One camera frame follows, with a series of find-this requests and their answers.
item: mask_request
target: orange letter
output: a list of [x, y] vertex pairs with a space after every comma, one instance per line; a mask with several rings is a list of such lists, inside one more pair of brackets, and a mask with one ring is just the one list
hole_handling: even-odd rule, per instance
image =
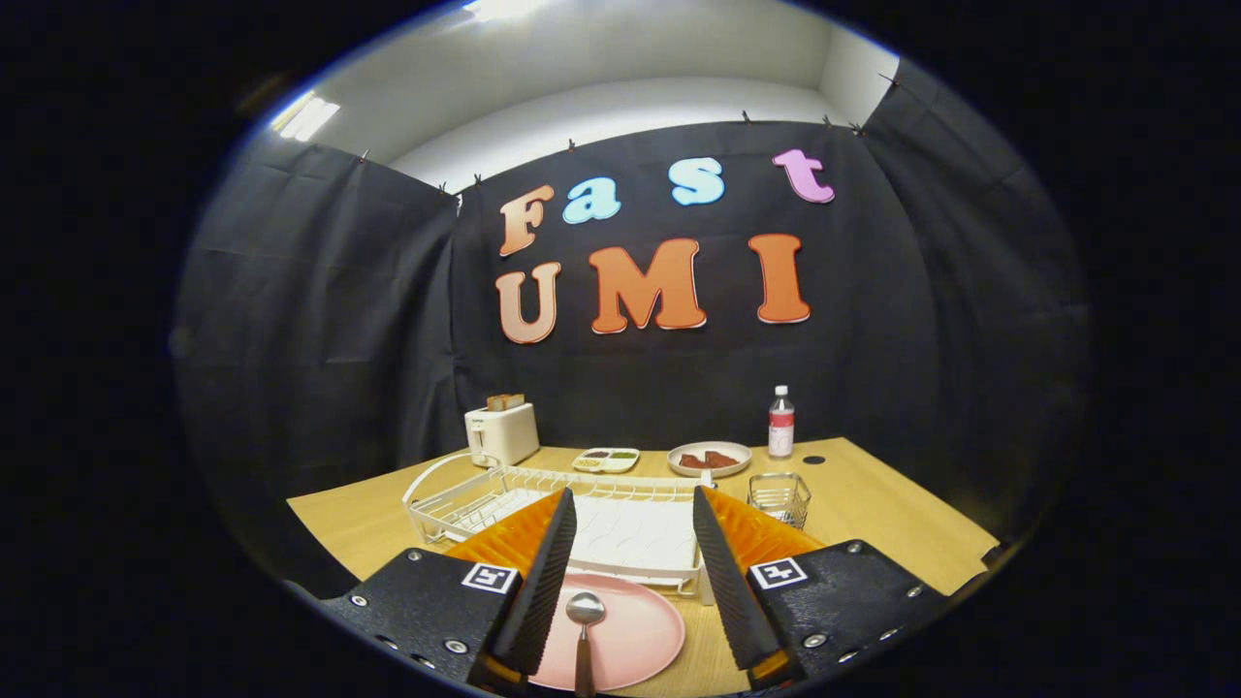
[[588, 257], [599, 273], [599, 317], [591, 323], [596, 334], [616, 334], [628, 327], [620, 315], [620, 301], [629, 315], [645, 328], [655, 299], [663, 298], [655, 324], [663, 329], [689, 329], [706, 324], [694, 289], [696, 240], [666, 240], [650, 260], [643, 276], [629, 253], [620, 247], [599, 250]]
[[542, 222], [542, 202], [550, 200], [555, 194], [551, 185], [545, 184], [530, 194], [517, 196], [500, 206], [500, 212], [504, 214], [501, 257], [530, 247], [530, 243], [535, 241], [535, 233], [530, 232], [526, 224], [530, 224], [530, 227], [539, 227], [539, 224]]
[[810, 317], [810, 307], [802, 302], [793, 261], [802, 241], [792, 235], [756, 235], [750, 238], [750, 248], [758, 252], [763, 266], [763, 306], [758, 308], [758, 319], [799, 323]]
[[527, 323], [521, 319], [521, 282], [526, 274], [513, 272], [495, 279], [500, 289], [500, 328], [504, 335], [517, 344], [534, 344], [547, 339], [556, 327], [556, 274], [557, 262], [539, 265], [530, 276], [539, 282], [539, 319]]

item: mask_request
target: wooden table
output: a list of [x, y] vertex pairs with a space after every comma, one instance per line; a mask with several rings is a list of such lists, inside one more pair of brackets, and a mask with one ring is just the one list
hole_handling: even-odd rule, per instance
[[[742, 472], [720, 478], [720, 491], [745, 501], [750, 476], [795, 472], [810, 488], [804, 530], [828, 545], [860, 538], [941, 594], [953, 594], [975, 575], [999, 542], [963, 514], [937, 499], [845, 438], [798, 443], [793, 456], [772, 460], [753, 447], [753, 461]], [[542, 447], [521, 467], [572, 471], [580, 448]], [[823, 456], [819, 465], [802, 462]], [[628, 476], [679, 477], [668, 467], [666, 451], [643, 451]], [[308, 529], [346, 569], [366, 579], [407, 548], [448, 549], [447, 539], [423, 543], [401, 504], [410, 483], [433, 461], [418, 463], [345, 487], [289, 499]], [[469, 458], [446, 463], [418, 486], [416, 498], [433, 494], [479, 472]], [[685, 619], [685, 646], [661, 673], [620, 696], [683, 698], [747, 691], [737, 669], [716, 606], [697, 599], [665, 597]]]

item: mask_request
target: toaster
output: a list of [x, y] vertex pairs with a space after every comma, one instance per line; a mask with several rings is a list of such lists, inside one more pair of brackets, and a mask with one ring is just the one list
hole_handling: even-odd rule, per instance
[[503, 411], [482, 407], [465, 412], [465, 438], [475, 466], [520, 463], [539, 450], [535, 406], [526, 402]]

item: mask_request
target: wire basket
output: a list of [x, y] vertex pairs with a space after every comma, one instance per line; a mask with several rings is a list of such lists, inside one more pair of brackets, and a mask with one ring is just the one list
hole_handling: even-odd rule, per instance
[[800, 530], [805, 525], [810, 488], [797, 473], [763, 473], [750, 478], [746, 503]]
[[670, 586], [678, 595], [714, 602], [692, 528], [697, 481], [500, 466], [416, 499], [419, 481], [410, 486], [402, 503], [428, 544], [444, 538], [464, 540], [568, 487], [578, 522], [570, 568]]

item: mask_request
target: bottle label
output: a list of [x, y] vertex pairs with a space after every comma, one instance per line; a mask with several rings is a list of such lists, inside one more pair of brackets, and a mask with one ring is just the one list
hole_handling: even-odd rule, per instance
[[793, 412], [767, 412], [767, 455], [783, 457], [793, 452]]

